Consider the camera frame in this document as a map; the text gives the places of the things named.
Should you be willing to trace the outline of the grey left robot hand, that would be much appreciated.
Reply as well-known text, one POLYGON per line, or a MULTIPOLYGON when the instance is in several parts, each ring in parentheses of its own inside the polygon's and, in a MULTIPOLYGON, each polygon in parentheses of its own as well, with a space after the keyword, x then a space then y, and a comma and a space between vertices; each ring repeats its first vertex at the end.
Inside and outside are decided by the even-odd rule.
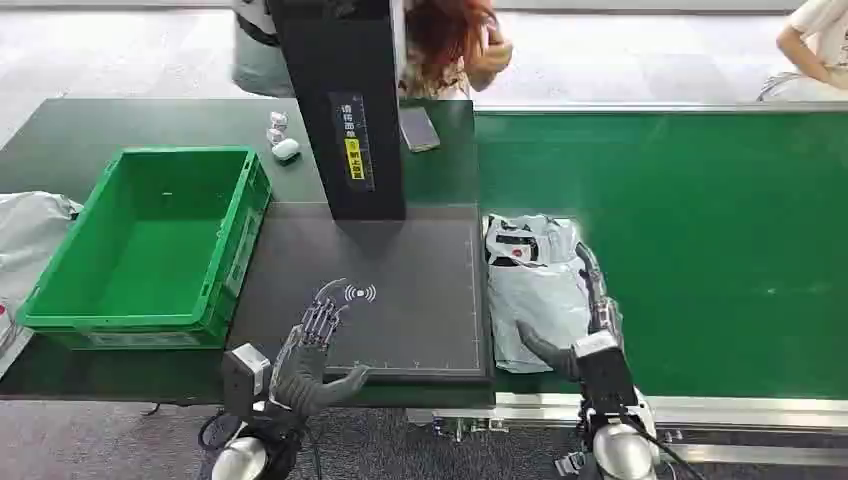
POLYGON ((346 278, 339 278, 322 286, 289 332, 274 362, 271 404, 309 417, 350 398, 366 383, 367 365, 357 365, 329 383, 323 379, 331 341, 348 309, 344 299, 348 285, 346 278))

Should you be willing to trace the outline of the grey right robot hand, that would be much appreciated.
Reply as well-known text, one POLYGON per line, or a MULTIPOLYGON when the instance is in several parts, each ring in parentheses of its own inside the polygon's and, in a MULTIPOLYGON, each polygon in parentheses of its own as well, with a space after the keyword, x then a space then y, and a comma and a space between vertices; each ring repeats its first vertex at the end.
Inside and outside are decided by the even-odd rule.
MULTIPOLYGON (((618 345, 624 347, 622 314, 619 311, 617 301, 608 294, 606 281, 594 252, 585 243, 578 242, 575 253, 584 264, 584 268, 580 271, 580 277, 583 279, 588 292, 590 320, 587 333, 591 335, 601 330, 608 330, 617 340, 618 345)), ((580 381, 577 357, 573 347, 560 348, 555 346, 543 339, 525 321, 517 320, 516 327, 521 342, 530 352, 553 371, 564 375, 567 380, 571 382, 580 381)))

